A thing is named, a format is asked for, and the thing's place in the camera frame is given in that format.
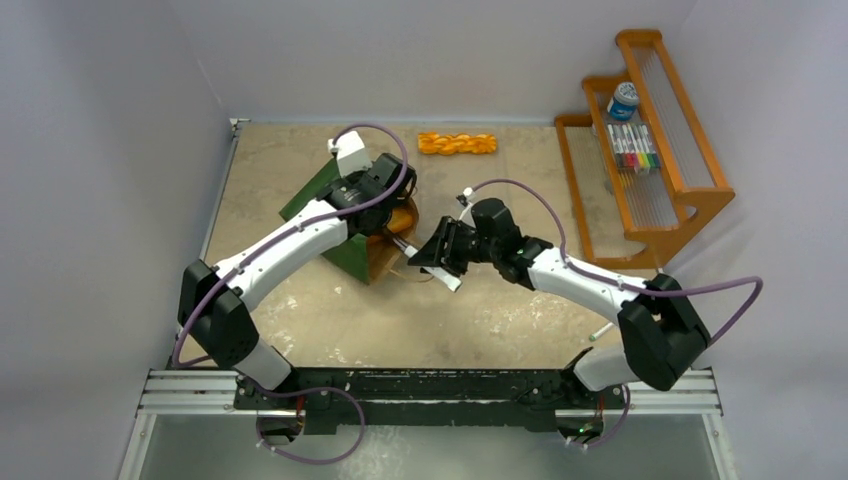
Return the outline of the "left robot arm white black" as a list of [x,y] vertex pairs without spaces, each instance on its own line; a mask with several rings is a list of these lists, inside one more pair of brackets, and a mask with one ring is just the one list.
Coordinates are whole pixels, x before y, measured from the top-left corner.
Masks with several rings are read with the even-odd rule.
[[416,182],[413,167],[383,153],[366,169],[320,186],[296,215],[248,249],[215,265],[191,263],[181,284],[178,342],[192,337],[218,366],[252,379],[272,408],[292,405],[296,370],[262,339],[252,311],[312,259],[358,235],[381,232]]

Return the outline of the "green brown paper bag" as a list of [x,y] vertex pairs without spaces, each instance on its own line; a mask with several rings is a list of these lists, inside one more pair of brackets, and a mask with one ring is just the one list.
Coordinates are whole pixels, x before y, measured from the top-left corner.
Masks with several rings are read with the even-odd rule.
[[[278,215],[288,221],[312,200],[319,190],[340,177],[334,160],[328,160],[316,174],[282,207]],[[419,223],[419,211],[410,198],[392,211],[387,229],[402,240],[412,241]],[[370,285],[379,281],[394,266],[402,252],[386,236],[386,231],[371,236],[357,235],[345,243],[322,254],[323,258],[361,283]]]

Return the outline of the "orange braided fake bread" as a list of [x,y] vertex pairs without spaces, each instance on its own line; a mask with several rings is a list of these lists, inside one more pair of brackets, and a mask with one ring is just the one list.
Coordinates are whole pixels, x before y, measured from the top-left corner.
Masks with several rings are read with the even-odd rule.
[[498,140],[493,134],[442,135],[437,132],[422,132],[417,136],[417,145],[418,151],[425,155],[488,155],[497,151]]

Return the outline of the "metal tongs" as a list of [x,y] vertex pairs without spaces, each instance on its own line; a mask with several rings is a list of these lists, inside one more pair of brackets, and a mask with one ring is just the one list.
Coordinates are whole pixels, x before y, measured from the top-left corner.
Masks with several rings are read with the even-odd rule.
[[[392,242],[402,252],[402,254],[407,257],[410,264],[413,258],[419,253],[419,249],[416,246],[400,237],[393,237]],[[462,286],[462,281],[459,277],[449,273],[441,266],[425,263],[423,265],[419,265],[419,268],[423,269],[426,273],[429,273],[433,278],[444,284],[451,292],[457,292]]]

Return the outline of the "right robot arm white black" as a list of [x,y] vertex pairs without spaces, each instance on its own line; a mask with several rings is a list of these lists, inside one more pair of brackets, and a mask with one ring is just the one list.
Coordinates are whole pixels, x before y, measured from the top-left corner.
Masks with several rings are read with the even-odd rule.
[[561,392],[569,404],[584,407],[607,387],[637,381],[668,391],[711,343],[672,277],[615,280],[608,270],[566,260],[552,243],[523,234],[496,198],[476,203],[471,214],[471,223],[442,217],[409,265],[460,277],[471,263],[490,264],[509,283],[562,297],[617,327],[619,346],[588,348],[565,368]]

